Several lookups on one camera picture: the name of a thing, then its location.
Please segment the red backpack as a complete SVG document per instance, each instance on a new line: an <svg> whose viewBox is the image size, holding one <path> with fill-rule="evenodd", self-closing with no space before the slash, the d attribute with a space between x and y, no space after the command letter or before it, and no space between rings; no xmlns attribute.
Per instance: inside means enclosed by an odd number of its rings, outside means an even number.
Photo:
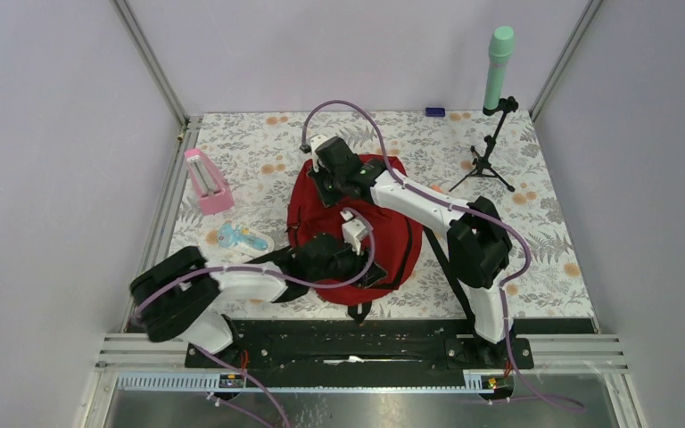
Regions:
<svg viewBox="0 0 685 428"><path fill-rule="evenodd" d="M334 193L311 161L293 186L287 226L292 252L284 273L315 284L322 300L343 305L358 323L410 278L424 235L411 218Z"/></svg>

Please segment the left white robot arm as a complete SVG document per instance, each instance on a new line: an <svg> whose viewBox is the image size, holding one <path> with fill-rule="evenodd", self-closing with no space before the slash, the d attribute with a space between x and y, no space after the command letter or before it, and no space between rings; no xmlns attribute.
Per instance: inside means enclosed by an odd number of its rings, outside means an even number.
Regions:
<svg viewBox="0 0 685 428"><path fill-rule="evenodd" d="M187 246L132 281L133 317L150 342L190 342L219 366L231 366L240 358L242 345L227 317L209 311L211 304L294 300L310 289L353 286L373 269L373 226L353 209L341 215L340 238L317 235L300 247L273 251L250 264L207 267L199 248Z"/></svg>

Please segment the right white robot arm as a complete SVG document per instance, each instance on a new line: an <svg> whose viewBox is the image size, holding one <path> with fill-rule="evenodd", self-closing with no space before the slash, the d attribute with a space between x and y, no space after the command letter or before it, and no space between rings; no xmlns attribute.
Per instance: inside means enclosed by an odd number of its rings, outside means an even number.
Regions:
<svg viewBox="0 0 685 428"><path fill-rule="evenodd" d="M498 276L508 267L512 243L493 203L483 197L474 202L452 198L420 185L387 156L366 160L339 136L315 136L301 150L311 157L310 175L323 202L364 201L446 238L448 272L467 291L475 317L476 356L489 367L506 361L511 322L502 307Z"/></svg>

